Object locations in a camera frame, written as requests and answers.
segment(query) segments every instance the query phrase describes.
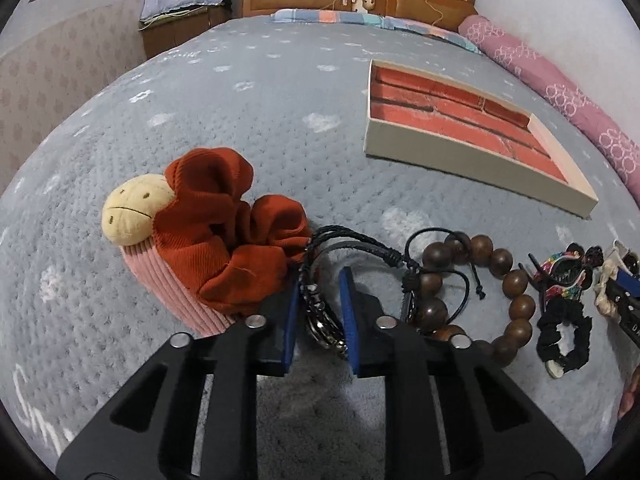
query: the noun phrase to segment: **metal screw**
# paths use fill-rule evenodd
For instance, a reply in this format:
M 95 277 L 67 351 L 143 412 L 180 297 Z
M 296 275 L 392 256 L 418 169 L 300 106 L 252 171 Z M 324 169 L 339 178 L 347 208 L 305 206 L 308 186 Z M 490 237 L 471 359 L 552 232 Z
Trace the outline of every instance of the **metal screw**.
M 171 339 L 169 339 L 169 343 L 174 348 L 184 348 L 191 342 L 191 336 L 186 332 L 178 332 L 177 334 L 173 334 Z
M 383 328 L 383 329 L 393 328 L 397 324 L 398 322 L 396 321 L 396 318 L 391 316 L 380 316 L 376 320 L 376 325 L 378 326 L 378 328 Z
M 249 316 L 246 320 L 244 320 L 244 323 L 249 328 L 260 328 L 267 323 L 267 318 L 261 316 L 260 314 L 253 314 L 252 316 Z
M 471 339 L 464 334 L 456 334 L 449 339 L 453 348 L 469 348 L 471 346 Z

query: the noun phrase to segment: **wooden bead bracelet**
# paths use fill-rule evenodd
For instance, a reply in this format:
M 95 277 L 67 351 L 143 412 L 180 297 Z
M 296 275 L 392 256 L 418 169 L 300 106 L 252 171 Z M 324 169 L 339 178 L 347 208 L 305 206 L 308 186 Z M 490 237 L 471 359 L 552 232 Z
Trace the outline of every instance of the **wooden bead bracelet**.
M 469 238 L 463 232 L 450 232 L 439 228 L 432 230 L 449 234 L 444 242 L 433 242 L 422 252 L 422 268 L 418 271 L 419 287 L 415 291 L 415 306 L 407 321 L 424 335 L 440 341 L 448 341 L 456 334 L 465 334 L 461 327 L 452 324 L 451 321 L 462 310 L 468 298 L 468 292 L 455 315 L 449 317 L 447 305 L 436 296 L 442 288 L 442 273 L 460 274 L 451 268 L 452 264 L 469 263 L 477 277 L 474 266 L 488 267 L 493 276 L 502 280 L 502 292 L 511 300 L 509 306 L 511 320 L 504 334 L 491 343 L 475 340 L 474 344 L 501 367 L 508 366 L 515 359 L 518 349 L 526 345 L 533 334 L 529 320 L 536 311 L 536 302 L 524 293 L 529 285 L 527 273 L 521 269 L 512 270 L 511 253 L 504 248 L 494 249 L 494 243 L 487 235 Z M 415 236 L 407 242 L 406 252 L 413 238 Z

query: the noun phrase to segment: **blue gripper pad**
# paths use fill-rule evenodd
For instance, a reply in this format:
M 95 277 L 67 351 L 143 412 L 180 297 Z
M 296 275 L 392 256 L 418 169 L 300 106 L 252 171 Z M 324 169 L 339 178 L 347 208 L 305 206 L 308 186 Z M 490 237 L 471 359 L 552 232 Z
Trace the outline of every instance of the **blue gripper pad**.
M 340 304 L 342 305 L 342 324 L 344 326 L 344 339 L 347 344 L 347 360 L 351 365 L 354 375 L 360 372 L 360 340 L 353 303 L 351 302 L 351 289 L 353 288 L 353 274 L 350 267 L 344 267 L 338 276 L 340 283 Z
M 631 274 L 618 269 L 616 283 L 627 290 L 634 298 L 640 298 L 640 282 Z
M 282 365 L 285 372 L 289 371 L 293 361 L 293 349 L 296 345 L 296 323 L 298 321 L 298 302 L 300 300 L 300 286 L 298 282 L 292 287 L 291 301 L 289 302 L 289 315 L 284 330 L 284 355 Z

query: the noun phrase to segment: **scrunchie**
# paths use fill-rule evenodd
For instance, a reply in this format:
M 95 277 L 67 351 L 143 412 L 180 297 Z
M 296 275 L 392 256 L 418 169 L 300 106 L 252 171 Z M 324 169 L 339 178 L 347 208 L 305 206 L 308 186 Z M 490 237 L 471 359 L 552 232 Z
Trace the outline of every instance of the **scrunchie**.
M 536 351 L 542 362 L 555 361 L 565 372 L 578 370 L 589 361 L 589 337 L 591 317 L 582 314 L 583 305 L 577 300 L 555 296 L 546 304 L 546 311 L 538 320 L 540 337 Z M 561 334 L 558 325 L 568 320 L 575 326 L 574 349 L 567 355 L 560 353 L 558 341 Z
M 192 150 L 164 174 L 175 197 L 154 218 L 158 254 L 204 305 L 254 314 L 302 257 L 310 236 L 302 206 L 281 195 L 241 201 L 254 170 L 229 148 Z

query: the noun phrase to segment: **red brick pattern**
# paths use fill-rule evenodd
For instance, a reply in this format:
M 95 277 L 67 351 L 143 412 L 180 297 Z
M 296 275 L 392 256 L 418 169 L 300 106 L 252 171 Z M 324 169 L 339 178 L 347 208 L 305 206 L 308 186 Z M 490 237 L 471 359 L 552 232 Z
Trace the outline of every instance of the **red brick pattern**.
M 471 92 L 388 68 L 374 68 L 372 118 L 462 140 L 508 156 L 566 182 L 538 140 L 529 117 Z

